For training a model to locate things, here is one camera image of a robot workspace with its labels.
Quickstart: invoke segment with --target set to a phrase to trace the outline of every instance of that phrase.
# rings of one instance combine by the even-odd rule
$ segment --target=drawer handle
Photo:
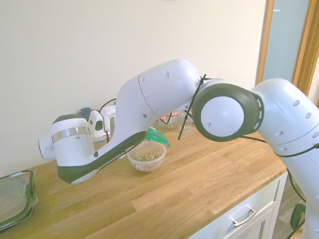
[[[235,228],[240,227],[241,225],[244,225],[246,222],[248,222],[250,219],[252,219],[256,215],[256,213],[258,212],[257,209],[252,209],[252,208],[250,208],[249,211],[252,212],[252,215],[250,215],[245,220],[242,220],[241,222],[238,222],[235,219],[233,219]]]

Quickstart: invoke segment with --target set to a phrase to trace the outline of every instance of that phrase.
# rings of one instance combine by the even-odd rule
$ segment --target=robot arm
[[[307,197],[303,239],[318,238],[319,156],[316,150],[307,151],[319,142],[318,108],[283,79],[267,80],[249,91],[212,80],[194,95],[200,81],[186,60],[153,67],[121,87],[114,134],[105,146],[95,151],[86,120],[66,115],[39,140],[40,151],[52,159],[54,155],[47,151],[54,148],[62,180],[83,182],[142,142],[158,118],[193,99],[194,124],[210,140],[234,140],[258,130]]]
[[[319,110],[293,84],[270,79],[246,91],[211,82],[192,106],[198,131],[229,141],[258,130],[307,198],[303,239],[319,238]]]
[[[66,115],[59,117],[49,135],[39,140],[41,154],[53,159],[54,148],[59,177],[68,183],[83,182],[140,144],[158,118],[192,99],[199,83],[197,70],[186,60],[146,70],[120,88],[110,142],[95,151],[86,120]]]

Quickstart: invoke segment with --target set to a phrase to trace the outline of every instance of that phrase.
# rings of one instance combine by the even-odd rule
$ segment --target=white wall
[[[60,115],[99,108],[159,63],[255,84],[266,0],[1,0],[0,176],[44,163]]]

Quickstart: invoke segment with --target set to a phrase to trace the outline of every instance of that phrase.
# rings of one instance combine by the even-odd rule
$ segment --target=kitchen counter
[[[265,143],[213,142],[194,127],[178,141],[178,133],[165,134],[172,147],[152,173],[125,157],[70,185],[55,161],[32,168],[39,203],[0,238],[184,239],[286,172]]]

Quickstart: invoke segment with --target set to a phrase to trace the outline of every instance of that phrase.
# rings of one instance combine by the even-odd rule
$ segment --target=wooden door frame
[[[267,0],[265,7],[265,16],[264,16],[264,25],[261,36],[260,52],[259,52],[259,61],[257,69],[257,80],[256,85],[263,82],[265,65],[266,65],[266,56],[271,28],[271,20],[273,19],[275,0]]]
[[[274,5],[275,0],[267,0],[256,84],[259,84],[263,81]],[[309,93],[318,56],[319,2],[318,0],[311,0],[308,7],[302,40],[300,43],[295,72],[293,76],[293,84],[297,86],[301,91],[303,91],[306,95],[308,95]]]

